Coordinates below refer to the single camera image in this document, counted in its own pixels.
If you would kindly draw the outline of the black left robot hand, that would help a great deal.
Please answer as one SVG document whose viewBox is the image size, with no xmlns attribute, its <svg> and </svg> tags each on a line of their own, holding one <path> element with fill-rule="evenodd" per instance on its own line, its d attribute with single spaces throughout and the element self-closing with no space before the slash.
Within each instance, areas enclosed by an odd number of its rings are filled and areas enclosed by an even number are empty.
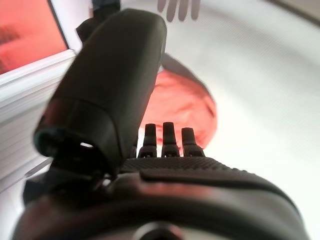
<svg viewBox="0 0 320 240">
<path fill-rule="evenodd" d="M 52 159 L 29 178 L 14 240 L 306 240 L 293 201 L 271 182 L 206 157 L 183 128 L 138 130 L 164 54 L 161 16 L 106 19 L 67 70 L 33 134 Z"/>
</svg>

